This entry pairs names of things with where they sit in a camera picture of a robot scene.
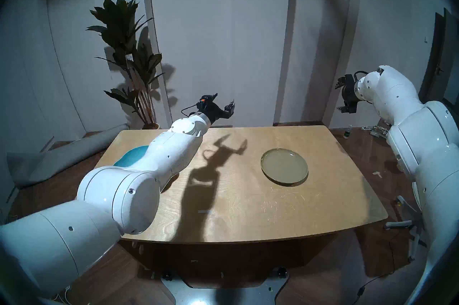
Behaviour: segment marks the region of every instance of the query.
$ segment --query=glass plate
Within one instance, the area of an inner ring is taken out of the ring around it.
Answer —
[[[263,173],[279,184],[296,184],[307,177],[307,163],[298,153],[284,148],[274,148],[261,157]]]

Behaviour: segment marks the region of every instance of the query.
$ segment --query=wooden floor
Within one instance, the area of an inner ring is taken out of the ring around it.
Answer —
[[[384,139],[354,128],[349,139],[344,130],[333,130],[338,142],[364,174],[389,219],[399,215],[393,199],[402,195],[415,206],[411,185],[396,167]],[[10,215],[23,217],[75,198],[78,184],[98,162],[100,152],[53,178],[21,190]],[[159,277],[174,269],[195,287],[238,287],[260,284],[275,266],[285,266],[290,278],[276,304],[352,304],[358,288],[373,277],[382,277],[365,290],[357,304],[403,304],[421,277],[426,250],[418,248],[416,261],[408,264],[407,230],[384,231],[385,221],[345,230],[336,235],[238,245],[151,244],[152,256],[146,271],[119,245],[115,245],[67,293],[72,305],[173,304]]]

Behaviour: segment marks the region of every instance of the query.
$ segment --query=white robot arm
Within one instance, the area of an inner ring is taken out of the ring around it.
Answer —
[[[355,113],[357,103],[366,100],[392,125],[387,143],[399,169],[413,182],[429,252],[423,277],[408,299],[412,303],[459,231],[458,128],[445,105],[422,104],[413,84],[390,66],[379,66],[355,81],[347,74],[335,88],[340,87],[345,103],[338,108],[341,112]]]
[[[186,168],[215,120],[229,118],[204,95],[198,112],[176,120],[128,167],[105,166],[81,181],[77,198],[0,227],[0,243],[42,297],[54,296],[91,268],[123,234],[146,230],[160,192]]]

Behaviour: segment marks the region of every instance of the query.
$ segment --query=table leg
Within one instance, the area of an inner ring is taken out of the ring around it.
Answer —
[[[124,248],[141,266],[150,270],[153,260],[153,245],[148,242],[121,239],[118,244]]]

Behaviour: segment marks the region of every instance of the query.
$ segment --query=leaf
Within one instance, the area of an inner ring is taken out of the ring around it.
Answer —
[[[105,11],[104,8],[101,8],[99,6],[95,6],[94,7],[95,11],[94,10],[89,10],[91,12],[91,14],[94,15],[94,17],[99,20],[99,21],[102,21],[103,23],[107,24],[110,22],[110,18],[107,14],[107,12]]]
[[[161,62],[161,60],[162,60],[162,54],[161,54],[161,53],[154,54],[154,55],[152,56],[152,59],[153,59],[153,60],[152,60],[152,65],[151,65],[150,68],[148,68],[148,71],[149,71],[149,72],[152,72],[153,69]]]
[[[122,94],[118,94],[116,92],[113,92],[114,90],[118,90],[118,89],[112,89],[112,92],[108,92],[108,91],[104,90],[104,92],[109,97],[118,100],[122,104],[131,105],[130,102],[126,99],[126,97],[124,97]]]
[[[143,18],[144,16],[145,16],[145,15],[142,15],[142,17],[141,17],[140,19],[138,19],[138,20],[135,22],[135,24],[134,24],[134,28],[136,28],[136,27],[137,27],[137,24],[139,23],[139,21],[140,21],[140,20],[142,20],[142,18]]]
[[[145,21],[143,24],[141,24],[139,27],[135,28],[135,30],[129,35],[129,39],[137,32],[140,30],[140,28],[145,25],[148,21],[153,20],[153,17]]]
[[[115,49],[121,46],[121,43],[112,35],[112,32],[109,30],[102,32],[102,39],[106,44]]]
[[[104,32],[106,31],[107,28],[105,26],[89,26],[88,28],[86,28],[86,31],[96,31],[96,32]]]
[[[107,59],[107,58],[102,58],[102,57],[94,57],[94,58],[103,59],[104,61],[107,61],[107,62],[113,63],[114,65],[118,65],[116,62],[110,61],[110,60],[109,60],[109,59]]]
[[[116,6],[120,8],[123,16],[126,16],[128,14],[128,3],[126,2],[126,0],[117,0]]]
[[[156,79],[158,79],[161,75],[163,75],[164,73],[161,73],[161,74],[158,74],[157,76],[154,76],[153,78],[150,79],[150,81],[148,82],[148,84],[151,84],[152,82],[154,82]]]

